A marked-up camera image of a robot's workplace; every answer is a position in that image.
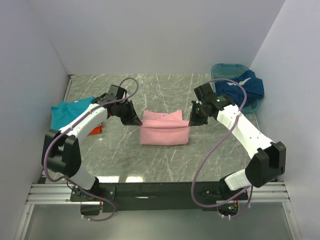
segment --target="teal plastic bin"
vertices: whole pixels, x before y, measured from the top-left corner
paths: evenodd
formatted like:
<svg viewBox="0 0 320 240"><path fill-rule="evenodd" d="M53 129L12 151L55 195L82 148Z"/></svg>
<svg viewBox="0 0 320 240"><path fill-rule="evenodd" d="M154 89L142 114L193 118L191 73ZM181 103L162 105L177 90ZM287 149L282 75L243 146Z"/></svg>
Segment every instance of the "teal plastic bin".
<svg viewBox="0 0 320 240"><path fill-rule="evenodd" d="M219 63L214 65L211 68L211 79L219 79L219 78L233 79L233 78L239 77L241 74L243 74L247 70L249 70L249 68L241 64ZM216 92L215 82L212 82L212 88L213 88L213 91ZM241 112L243 114L252 114L256 110L258 110L259 107L260 107L260 100L254 99L252 102L250 102L249 105L246 105Z"/></svg>

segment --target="pink towel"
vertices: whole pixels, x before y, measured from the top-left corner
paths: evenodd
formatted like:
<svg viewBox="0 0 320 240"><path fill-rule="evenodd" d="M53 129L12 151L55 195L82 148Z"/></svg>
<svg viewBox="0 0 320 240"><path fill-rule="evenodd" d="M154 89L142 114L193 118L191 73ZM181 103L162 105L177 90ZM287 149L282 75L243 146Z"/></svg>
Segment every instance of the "pink towel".
<svg viewBox="0 0 320 240"><path fill-rule="evenodd" d="M189 140L189 121L182 118L182 110L173 113L144 111L140 127L142 145L185 145Z"/></svg>

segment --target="gray marble surface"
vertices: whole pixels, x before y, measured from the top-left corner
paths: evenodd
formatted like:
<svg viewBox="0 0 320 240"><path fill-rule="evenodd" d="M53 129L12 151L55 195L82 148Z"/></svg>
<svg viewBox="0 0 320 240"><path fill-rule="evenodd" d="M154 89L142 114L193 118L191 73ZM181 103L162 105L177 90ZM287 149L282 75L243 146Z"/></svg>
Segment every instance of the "gray marble surface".
<svg viewBox="0 0 320 240"><path fill-rule="evenodd" d="M209 74L76 75L67 102L99 96L126 77L139 82L139 91L132 101L140 118L146 110L172 113L182 109L184 120L189 119L191 100L196 99L193 89L211 79ZM128 80L122 87L133 92L136 84ZM254 114L247 118L258 126ZM140 145L138 126L124 126L119 118L111 117L103 123L103 133L89 135L81 143L82 164L91 174L101 177L102 182L191 181L205 156L227 132L211 118L208 125L191 127L187 145L147 146ZM198 180L218 181L245 168L249 160L245 149L231 135L211 155Z"/></svg>

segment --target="purple cable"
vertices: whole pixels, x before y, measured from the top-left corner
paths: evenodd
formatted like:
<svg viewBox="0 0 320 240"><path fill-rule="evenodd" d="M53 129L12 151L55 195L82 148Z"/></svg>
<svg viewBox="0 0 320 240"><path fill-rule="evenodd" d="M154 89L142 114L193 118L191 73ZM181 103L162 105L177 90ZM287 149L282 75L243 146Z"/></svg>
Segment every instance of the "purple cable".
<svg viewBox="0 0 320 240"><path fill-rule="evenodd" d="M48 146L47 150L45 151L44 158L43 158L43 169L44 169L44 173L45 173L46 178L47 178L49 181L55 183L55 182L57 182L57 181L65 178L65 179L66 179L68 182L70 182L71 184L76 185L76 184L75 184L74 182L72 182L69 178L66 178L66 176L61 176L61 177L58 177L57 179L51 178L51 176L49 175L49 172L48 172L48 157L49 157L49 153L50 153L52 147L56 144L57 141L59 141L60 138L62 138L63 135L69 133L74 127L76 127L78 124L80 124L87 116L89 116L89 115L91 114L91 112L97 110L98 108L101 108L101 107L104 107L104 106L106 106L106 105L109 105L109 104L115 104L115 103L123 102L123 101L131 98L133 95L135 95L135 94L137 93L138 89L139 89L139 83L138 83L138 81L137 81L135 78L133 78L133 77L127 77L127 78L125 78L125 79L123 79L123 80L121 81L120 85L122 85L126 80L129 80L129 79L135 81L135 83L136 83L136 89L135 89L135 91L134 91L131 95L129 95L129 96L123 98L123 99L118 99L118 100L114 100L114 101L108 101L108 102L102 103L102 104L100 104L100 105L98 105L98 106L95 106L94 108L91 109L90 112L87 111L87 112L86 112L81 118L79 118L71 127L69 127L69 128L68 128L67 130L65 130L64 132L61 132L60 135L57 136L57 137L50 143L50 145ZM87 192L86 190L82 189L81 187L78 187L78 188L79 188L84 194L86 194L86 195L88 195L88 196L90 196L90 197L99 199L99 200L101 200L101 201L107 202L107 203L111 204L112 207L113 207L113 213L112 213L110 216L108 216L108 217L106 217L106 218L102 218L102 219L90 219L90 220L95 221L95 222L101 222L101 221L104 221L104 220L108 220L108 219L110 219L110 218L115 214L115 212L117 211L116 206L115 206L111 201L109 201L109 200L107 200L107 199L105 199L105 198L103 198L103 197L100 197L100 196L96 196L96 195L94 195L94 194L91 194L91 193Z"/></svg>
<svg viewBox="0 0 320 240"><path fill-rule="evenodd" d="M246 104L246 101L247 101L247 93L246 93L246 90L239 84L237 83L236 81L233 81L231 79L227 79L227 78L216 78L216 79L213 79L207 83L211 83L211 82L216 82L216 81L228 81L228 82L231 82L231 83L234 83L235 85L237 85L242 91L243 91L243 102L242 104L240 105L239 107L239 111L242 110L242 108L244 107L244 105ZM229 201L235 199L236 197L238 197L239 195L241 195L242 193L244 193L248 188L249 186L245 187L244 189L242 189L240 192L238 192L237 194L235 194L234 196L230 197L229 199L221 202L221 203L216 203L216 204L212 204L212 205L205 205L205 204L202 204L200 202L198 202L196 200L196 197L195 197L195 185L196 185L196 181L197 181L197 178L200 174L200 171L201 169L203 168L203 166L205 165L205 163L207 162L208 158L210 157L210 155L220 146L220 144L222 144L224 142L224 140L226 140L226 138L232 133L232 131L236 128L237 124L238 124L238 120L239 120L239 117L240 115L237 115L236 118L235 118L235 121L234 121L234 124L233 126L231 127L231 129L228 131L228 133L212 148L212 150L209 152L209 154L204 158L203 162L201 163L200 167L198 168L198 170L196 171L195 175L194 175L194 178L193 178L193 181L192 181L192 184L191 184L191 198L193 200L193 202L195 204L197 204L199 207L202 207L202 208L215 208L215 207L219 207L219 206L222 206L226 203L228 203ZM246 206L244 207L244 209L247 209L248 208L248 205L250 203L250 200L251 198L249 198Z"/></svg>

